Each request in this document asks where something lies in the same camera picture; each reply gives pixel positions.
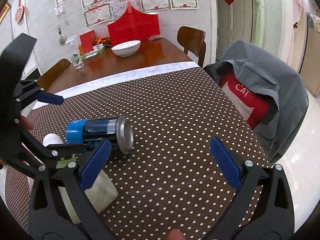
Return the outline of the left hand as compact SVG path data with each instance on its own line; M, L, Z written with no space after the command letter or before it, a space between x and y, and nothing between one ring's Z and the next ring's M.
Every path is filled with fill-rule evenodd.
M20 116L20 124L22 124L29 131L32 131L34 129L34 124L28 118L22 115ZM1 169L4 165L7 165L7 163L1 159Z

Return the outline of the right hand thumb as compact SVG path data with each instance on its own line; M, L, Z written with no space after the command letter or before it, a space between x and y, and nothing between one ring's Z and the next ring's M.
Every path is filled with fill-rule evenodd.
M186 240L186 238L180 230L174 229L168 233L167 240Z

